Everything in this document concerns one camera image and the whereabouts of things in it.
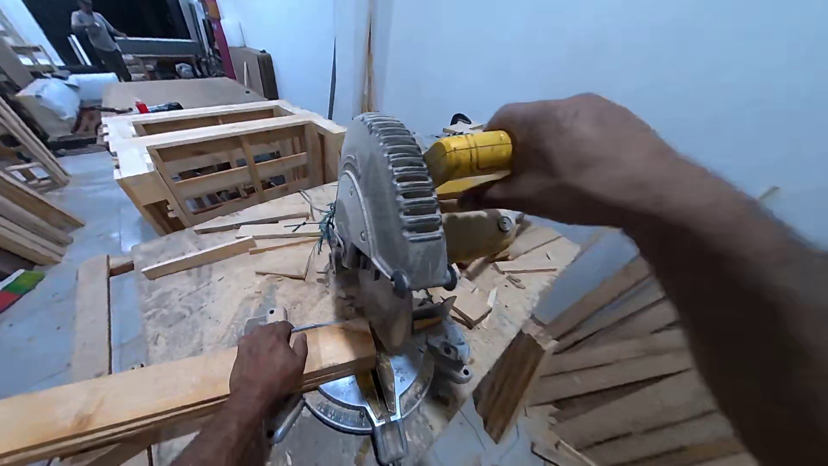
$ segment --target wooden furniture frame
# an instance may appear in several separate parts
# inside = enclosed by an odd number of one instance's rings
[[[115,179],[159,235],[334,181],[345,132],[285,100],[105,117],[103,127]],[[279,175],[284,184],[267,181]]]

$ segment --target yellow handle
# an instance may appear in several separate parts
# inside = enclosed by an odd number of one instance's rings
[[[459,134],[438,140],[423,154],[434,181],[507,172],[512,166],[512,140],[504,131]]]

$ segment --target bolt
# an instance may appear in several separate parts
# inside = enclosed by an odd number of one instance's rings
[[[512,230],[512,219],[507,217],[507,216],[501,216],[498,219],[498,228],[503,233],[508,233],[509,231]]]

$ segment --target person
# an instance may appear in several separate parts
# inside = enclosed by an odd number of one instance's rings
[[[750,453],[766,466],[828,464],[824,252],[597,95],[509,104],[486,129],[511,136],[512,172],[467,191],[461,206],[623,229]],[[231,464],[238,444],[219,440],[260,425],[263,407],[299,383],[306,347],[288,347],[289,328],[242,339],[228,402],[176,464]]]
[[[131,81],[132,75],[129,73],[127,64],[123,62],[121,49],[110,36],[110,34],[118,37],[127,35],[112,27],[104,15],[93,11],[92,0],[78,0],[78,7],[80,10],[72,12],[72,32],[85,33],[106,69],[118,75],[121,81]]]

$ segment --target saw table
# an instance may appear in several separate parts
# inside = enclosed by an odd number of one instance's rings
[[[327,206],[336,194],[336,184],[307,191],[319,207]],[[209,221],[211,225],[256,220],[269,216],[307,210],[300,193],[249,207],[229,216]],[[197,235],[192,228],[136,245],[132,249],[135,269],[140,270],[163,260],[226,243],[235,239],[236,230]],[[243,334],[249,318],[284,308],[288,320],[296,326],[324,323],[356,317],[353,308],[318,279],[310,269],[306,280],[257,275],[255,272],[273,265],[307,258],[314,243],[292,246],[263,254],[242,254],[148,280],[135,273],[143,332],[147,341],[146,364],[168,362],[232,347]],[[545,251],[561,265],[568,264],[578,246],[566,238],[554,240]],[[465,385],[448,381],[432,384],[419,407],[405,420],[409,457],[414,464],[426,452],[469,397],[479,379],[494,364],[531,313],[538,295],[556,272],[521,274],[518,289],[488,265],[473,283],[484,292],[497,287],[497,302],[492,313],[474,329],[462,327],[471,350],[470,367],[474,379]],[[177,426],[179,432],[193,431]],[[189,443],[194,434],[185,434],[153,447],[154,463],[169,464]],[[273,448],[272,464],[375,464],[370,436],[344,434],[317,420],[307,409]]]

